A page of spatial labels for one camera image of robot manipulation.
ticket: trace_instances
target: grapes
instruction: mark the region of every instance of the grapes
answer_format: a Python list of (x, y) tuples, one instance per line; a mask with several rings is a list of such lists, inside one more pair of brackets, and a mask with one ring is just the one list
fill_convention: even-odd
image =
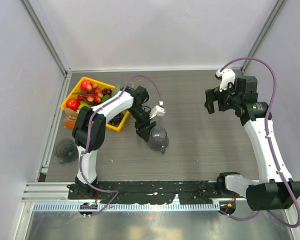
[(124, 114), (123, 114), (122, 112), (120, 112), (120, 113), (117, 114), (114, 118), (112, 118), (112, 119), (108, 122), (108, 124), (117, 127), (117, 126), (121, 123), (121, 121), (122, 121), (123, 118), (124, 118)]

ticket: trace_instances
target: white wall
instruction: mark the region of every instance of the white wall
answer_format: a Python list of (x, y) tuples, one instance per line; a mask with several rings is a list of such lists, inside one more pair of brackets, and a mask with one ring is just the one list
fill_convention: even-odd
[(37, 1), (72, 70), (216, 69), (249, 53), (276, 2)]
[[(300, 181), (300, 0), (287, 1), (256, 57), (276, 73), (275, 135), (293, 179)], [(273, 83), (267, 69), (253, 62), (246, 74), (257, 77), (259, 99), (269, 101)]]
[(40, 165), (62, 75), (18, 0), (0, 0), (0, 240)]

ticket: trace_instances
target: gray floor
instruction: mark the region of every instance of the gray floor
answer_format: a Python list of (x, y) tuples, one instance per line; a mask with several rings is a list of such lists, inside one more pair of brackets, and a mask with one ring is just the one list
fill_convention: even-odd
[[(135, 133), (130, 116), (121, 132), (106, 131), (98, 152), (97, 174), (104, 181), (215, 180), (221, 172), (239, 172), (258, 179), (252, 145), (233, 110), (209, 115), (204, 107), (205, 90), (216, 87), (215, 71), (149, 71), (163, 96), (166, 115), (156, 119), (167, 130), (169, 146), (165, 154), (152, 151)], [(139, 72), (74, 73), (69, 91), (87, 76), (112, 85), (122, 85)], [(158, 94), (146, 79), (138, 83), (150, 95), (151, 108)], [(58, 128), (56, 142), (71, 137), (71, 130)], [(52, 156), (46, 181), (72, 182), (78, 161), (59, 164)]]
[[(275, 211), (287, 220), (282, 210)], [(253, 215), (237, 201), (237, 217)], [(79, 218), (78, 212), (34, 212), (27, 240), (292, 240), (291, 230), (266, 211), (236, 221), (216, 211), (104, 212)]]

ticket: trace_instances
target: wood grain surface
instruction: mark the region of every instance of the wood grain surface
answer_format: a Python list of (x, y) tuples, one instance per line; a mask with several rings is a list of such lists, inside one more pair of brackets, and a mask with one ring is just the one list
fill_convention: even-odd
[[(169, 146), (165, 154), (151, 150), (137, 136), (132, 116), (121, 132), (106, 130), (98, 151), (96, 171), (103, 181), (215, 180), (222, 172), (239, 172), (258, 179), (252, 145), (233, 110), (209, 115), (204, 107), (205, 90), (220, 84), (215, 71), (91, 72), (72, 74), (69, 92), (87, 76), (112, 85), (122, 85), (130, 77), (143, 74), (153, 79), (162, 94), (166, 115), (156, 117), (167, 130)], [(140, 78), (138, 84), (150, 95), (149, 107), (158, 104), (154, 86)], [(71, 138), (62, 116), (56, 142)], [(52, 155), (46, 181), (74, 181), (78, 161), (60, 164)]]

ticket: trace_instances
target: yellow bin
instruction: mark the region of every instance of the yellow bin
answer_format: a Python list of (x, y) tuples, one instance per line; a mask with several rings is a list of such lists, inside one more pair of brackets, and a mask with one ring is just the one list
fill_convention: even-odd
[[(72, 89), (72, 91), (69, 93), (69, 95), (66, 97), (66, 99), (65, 99), (65, 100), (63, 101), (63, 103), (61, 104), (60, 107), (61, 107), (62, 110), (65, 109), (65, 107), (66, 107), (66, 102), (67, 102), (69, 99), (76, 99), (76, 98), (77, 98), (77, 94), (74, 94), (74, 93), (78, 93), (78, 92), (81, 91), (81, 88), (80, 88), (81, 83), (82, 83), (83, 81), (86, 81), (86, 80), (88, 80), (88, 81), (90, 81), (90, 82), (92, 82), (92, 83), (98, 84), (98, 87), (101, 88), (101, 89), (107, 88), (107, 89), (111, 89), (112, 91), (115, 89), (115, 86), (113, 86), (113, 85), (110, 85), (110, 84), (104, 83), (104, 82), (102, 82), (102, 81), (94, 80), (94, 79), (92, 79), (92, 78), (89, 78), (89, 77), (84, 76), (84, 77), (81, 78), (80, 81), (75, 85), (75, 87)], [(116, 132), (120, 132), (121, 129), (123, 128), (123, 126), (124, 126), (124, 123), (126, 122), (128, 116), (129, 116), (130, 112), (129, 112), (128, 110), (124, 110), (124, 111), (123, 111), (123, 114), (124, 114), (124, 116), (123, 116), (123, 119), (122, 119), (122, 121), (120, 122), (119, 126), (112, 126), (112, 125), (110, 125), (110, 124), (106, 124), (106, 127), (107, 127), (108, 129), (110, 129), (110, 130), (113, 130), (113, 131), (116, 131)]]

